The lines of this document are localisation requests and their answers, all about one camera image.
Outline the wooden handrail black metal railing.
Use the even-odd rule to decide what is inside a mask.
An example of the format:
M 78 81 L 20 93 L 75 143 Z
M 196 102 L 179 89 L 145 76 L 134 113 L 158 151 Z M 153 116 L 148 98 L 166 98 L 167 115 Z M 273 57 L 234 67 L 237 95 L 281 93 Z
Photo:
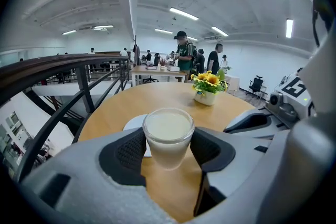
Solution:
M 109 71 L 94 82 L 90 82 L 88 70 L 89 66 L 103 61 L 118 61 L 117 68 Z M 79 91 L 47 120 L 41 127 L 37 135 L 33 138 L 28 147 L 28 152 L 24 154 L 14 175 L 14 181 L 20 183 L 32 170 L 35 159 L 38 156 L 43 144 L 47 141 L 55 126 L 64 115 L 79 101 L 84 99 L 87 103 L 86 122 L 91 114 L 100 106 L 112 88 L 117 85 L 117 91 L 123 91 L 129 75 L 129 58 L 116 55 L 105 54 L 71 54 L 48 56 L 26 61 L 17 62 L 0 68 L 0 107 L 7 103 L 13 96 L 26 90 L 58 73 L 75 69 Z M 109 75 L 117 73 L 114 82 L 106 89 L 100 99 L 93 103 L 90 90 L 101 83 Z

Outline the glass of milk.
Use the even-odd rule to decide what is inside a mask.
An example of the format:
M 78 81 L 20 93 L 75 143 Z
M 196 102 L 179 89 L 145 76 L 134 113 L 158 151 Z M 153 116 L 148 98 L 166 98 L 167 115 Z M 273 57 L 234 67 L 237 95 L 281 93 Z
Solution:
M 183 161 L 195 124 L 181 109 L 162 108 L 144 118 L 142 129 L 157 164 L 165 170 L 175 170 Z

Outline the potted sunflowers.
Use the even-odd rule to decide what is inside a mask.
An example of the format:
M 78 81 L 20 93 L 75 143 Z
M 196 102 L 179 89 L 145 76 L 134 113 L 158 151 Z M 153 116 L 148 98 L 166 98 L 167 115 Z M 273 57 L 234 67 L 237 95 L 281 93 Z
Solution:
M 192 74 L 192 88 L 195 90 L 194 100 L 206 106 L 214 105 L 216 95 L 226 92 L 228 85 L 220 79 L 220 76 L 212 74 L 212 71 L 205 73 Z

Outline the rectangular wooden table white legs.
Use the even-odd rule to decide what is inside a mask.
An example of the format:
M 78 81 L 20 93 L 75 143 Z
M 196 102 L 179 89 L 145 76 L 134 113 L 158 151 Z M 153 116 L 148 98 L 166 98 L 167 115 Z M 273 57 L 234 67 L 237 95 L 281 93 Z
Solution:
M 137 83 L 140 82 L 139 76 L 161 76 L 167 77 L 167 81 L 170 82 L 172 77 L 181 78 L 182 82 L 185 80 L 185 72 L 169 71 L 166 68 L 161 70 L 160 67 L 154 67 L 153 69 L 148 69 L 147 66 L 135 66 L 131 70 L 132 75 L 132 86 L 137 86 Z

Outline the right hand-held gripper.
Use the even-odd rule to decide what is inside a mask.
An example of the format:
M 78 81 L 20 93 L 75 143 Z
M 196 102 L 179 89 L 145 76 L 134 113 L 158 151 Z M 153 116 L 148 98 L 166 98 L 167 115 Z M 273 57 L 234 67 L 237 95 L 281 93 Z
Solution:
M 299 76 L 293 76 L 277 87 L 270 94 L 265 107 L 271 113 L 258 109 L 245 111 L 230 121 L 223 132 L 242 137 L 273 139 L 282 128 L 268 127 L 272 123 L 272 114 L 289 129 L 300 120 L 316 115 L 310 94 Z

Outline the coat stand with clothes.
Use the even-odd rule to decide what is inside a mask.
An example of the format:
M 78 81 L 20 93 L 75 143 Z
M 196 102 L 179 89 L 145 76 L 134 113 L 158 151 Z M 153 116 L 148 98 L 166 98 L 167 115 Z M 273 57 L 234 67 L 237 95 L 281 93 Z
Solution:
M 140 60 L 140 48 L 137 45 L 137 36 L 134 37 L 134 46 L 133 46 L 133 64 L 134 66 L 140 66 L 141 65 L 141 60 Z

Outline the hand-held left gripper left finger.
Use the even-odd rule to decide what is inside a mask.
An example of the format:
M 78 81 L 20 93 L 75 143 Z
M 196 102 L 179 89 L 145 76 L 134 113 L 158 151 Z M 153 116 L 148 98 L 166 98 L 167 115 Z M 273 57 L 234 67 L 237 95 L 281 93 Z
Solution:
M 75 224 L 177 224 L 146 190 L 141 128 L 72 144 L 21 186 L 45 217 Z

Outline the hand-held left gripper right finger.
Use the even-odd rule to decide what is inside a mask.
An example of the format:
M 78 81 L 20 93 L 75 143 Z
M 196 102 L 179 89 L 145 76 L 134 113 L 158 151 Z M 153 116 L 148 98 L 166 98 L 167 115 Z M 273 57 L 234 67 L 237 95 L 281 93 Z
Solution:
M 266 140 L 197 127 L 190 146 L 202 176 L 194 218 L 185 224 L 259 224 L 288 134 Z

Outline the white saucer plate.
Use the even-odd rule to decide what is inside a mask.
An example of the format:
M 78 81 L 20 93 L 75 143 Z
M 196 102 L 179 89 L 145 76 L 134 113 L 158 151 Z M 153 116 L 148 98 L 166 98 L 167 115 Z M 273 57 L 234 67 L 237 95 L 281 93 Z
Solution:
M 123 130 L 125 131 L 125 130 L 130 130 L 130 129 L 142 127 L 142 123 L 143 123 L 146 116 L 147 116 L 147 114 L 142 114 L 142 115 L 139 115 L 139 116 L 136 116 L 136 117 L 132 118 L 124 126 Z M 144 157 L 146 157 L 146 158 L 152 157 L 151 150 L 150 150 L 150 147 L 149 147 L 149 144 L 148 144 L 147 141 L 146 141 L 146 151 L 144 153 Z

